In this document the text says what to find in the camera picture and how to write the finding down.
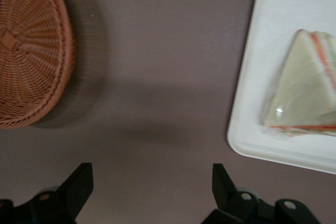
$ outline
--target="white plastic tray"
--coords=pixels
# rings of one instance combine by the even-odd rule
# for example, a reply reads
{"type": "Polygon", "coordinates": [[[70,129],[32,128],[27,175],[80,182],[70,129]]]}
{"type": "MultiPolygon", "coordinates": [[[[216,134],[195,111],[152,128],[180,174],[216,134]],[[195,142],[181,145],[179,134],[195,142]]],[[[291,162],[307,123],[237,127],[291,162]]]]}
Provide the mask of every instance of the white plastic tray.
{"type": "Polygon", "coordinates": [[[260,125],[270,82],[301,28],[336,36],[336,0],[255,1],[228,142],[245,156],[336,174],[336,137],[278,138],[260,125]]]}

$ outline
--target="wicker basket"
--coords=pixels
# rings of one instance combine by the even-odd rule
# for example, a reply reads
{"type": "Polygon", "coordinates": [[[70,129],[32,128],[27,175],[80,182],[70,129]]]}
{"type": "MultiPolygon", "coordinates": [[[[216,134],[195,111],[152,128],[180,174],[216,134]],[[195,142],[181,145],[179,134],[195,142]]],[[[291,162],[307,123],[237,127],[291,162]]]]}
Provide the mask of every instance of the wicker basket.
{"type": "Polygon", "coordinates": [[[46,115],[74,61],[64,0],[0,0],[0,128],[27,126],[46,115]]]}

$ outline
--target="black clamp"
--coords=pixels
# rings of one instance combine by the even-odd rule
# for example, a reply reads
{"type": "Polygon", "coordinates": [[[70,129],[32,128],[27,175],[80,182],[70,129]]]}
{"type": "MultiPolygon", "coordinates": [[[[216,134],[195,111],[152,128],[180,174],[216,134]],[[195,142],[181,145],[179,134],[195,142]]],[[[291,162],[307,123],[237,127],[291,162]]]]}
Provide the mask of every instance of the black clamp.
{"type": "Polygon", "coordinates": [[[56,191],[37,194],[17,207],[9,199],[0,200],[0,223],[75,224],[92,191],[92,164],[82,163],[56,191]]]}
{"type": "Polygon", "coordinates": [[[218,209],[202,224],[320,224],[310,210],[293,199],[275,206],[247,191],[238,191],[222,164],[214,164],[212,192],[218,209]]]}

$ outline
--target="gray table surface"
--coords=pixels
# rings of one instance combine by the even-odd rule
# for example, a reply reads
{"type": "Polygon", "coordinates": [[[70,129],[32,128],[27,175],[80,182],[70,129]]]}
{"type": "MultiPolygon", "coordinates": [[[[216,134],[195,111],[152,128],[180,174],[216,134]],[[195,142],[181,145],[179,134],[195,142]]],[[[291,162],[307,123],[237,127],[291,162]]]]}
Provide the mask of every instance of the gray table surface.
{"type": "Polygon", "coordinates": [[[335,223],[336,176],[243,157],[226,131],[254,0],[66,0],[75,73],[41,122],[0,130],[0,198],[16,205],[92,162],[79,224],[200,223],[212,164],[273,204],[335,223]]]}

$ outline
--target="brown wicker basket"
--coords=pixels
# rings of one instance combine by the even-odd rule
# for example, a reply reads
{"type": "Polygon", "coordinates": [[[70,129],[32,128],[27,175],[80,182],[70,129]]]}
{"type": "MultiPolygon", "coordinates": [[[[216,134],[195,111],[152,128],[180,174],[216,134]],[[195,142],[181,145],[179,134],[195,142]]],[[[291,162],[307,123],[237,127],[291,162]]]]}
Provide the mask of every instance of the brown wicker basket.
{"type": "Polygon", "coordinates": [[[46,115],[74,61],[64,0],[0,0],[0,128],[27,126],[46,115]]]}

